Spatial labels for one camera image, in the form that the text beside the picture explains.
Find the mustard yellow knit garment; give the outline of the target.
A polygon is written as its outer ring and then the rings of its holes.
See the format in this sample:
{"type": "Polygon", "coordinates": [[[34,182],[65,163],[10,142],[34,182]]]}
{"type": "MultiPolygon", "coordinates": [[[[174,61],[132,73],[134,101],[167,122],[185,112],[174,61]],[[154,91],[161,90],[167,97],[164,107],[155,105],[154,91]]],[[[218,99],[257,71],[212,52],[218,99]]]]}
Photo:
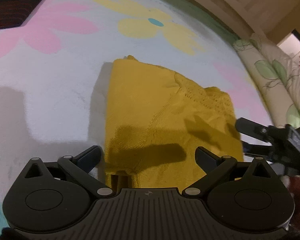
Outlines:
{"type": "Polygon", "coordinates": [[[176,187],[204,176],[195,150],[243,160],[230,96],[203,88],[173,70],[115,60],[106,107],[106,184],[122,188],[176,187]]]}

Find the cream floral folded quilt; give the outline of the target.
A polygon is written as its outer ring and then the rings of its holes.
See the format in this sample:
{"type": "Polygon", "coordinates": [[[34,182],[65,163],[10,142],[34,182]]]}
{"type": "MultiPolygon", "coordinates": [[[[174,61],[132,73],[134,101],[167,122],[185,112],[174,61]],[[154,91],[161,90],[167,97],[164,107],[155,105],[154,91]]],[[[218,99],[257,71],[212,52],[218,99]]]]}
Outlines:
{"type": "Polygon", "coordinates": [[[300,127],[300,67],[269,39],[254,33],[233,43],[261,93],[273,124],[300,127]]]}

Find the floral pastel bed sheet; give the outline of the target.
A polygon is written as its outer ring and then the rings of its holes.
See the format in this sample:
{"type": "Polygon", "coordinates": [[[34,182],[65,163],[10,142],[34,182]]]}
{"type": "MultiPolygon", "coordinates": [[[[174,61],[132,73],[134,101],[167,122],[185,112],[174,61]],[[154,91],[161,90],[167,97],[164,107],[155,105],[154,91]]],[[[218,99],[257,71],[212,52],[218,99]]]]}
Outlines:
{"type": "Polygon", "coordinates": [[[270,116],[232,44],[237,36],[188,0],[43,0],[0,30],[2,201],[27,161],[104,144],[111,64],[128,55],[227,92],[237,117],[270,116]]]}

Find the wooden bed frame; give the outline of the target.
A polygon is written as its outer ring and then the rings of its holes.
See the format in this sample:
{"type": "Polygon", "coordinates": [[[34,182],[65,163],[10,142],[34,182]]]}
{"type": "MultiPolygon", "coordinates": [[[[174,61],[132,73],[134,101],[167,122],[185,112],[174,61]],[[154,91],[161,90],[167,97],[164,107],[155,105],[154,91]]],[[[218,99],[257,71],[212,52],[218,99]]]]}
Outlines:
{"type": "Polygon", "coordinates": [[[300,0],[162,0],[204,22],[212,17],[240,38],[253,33],[278,44],[300,29],[300,0]]]}

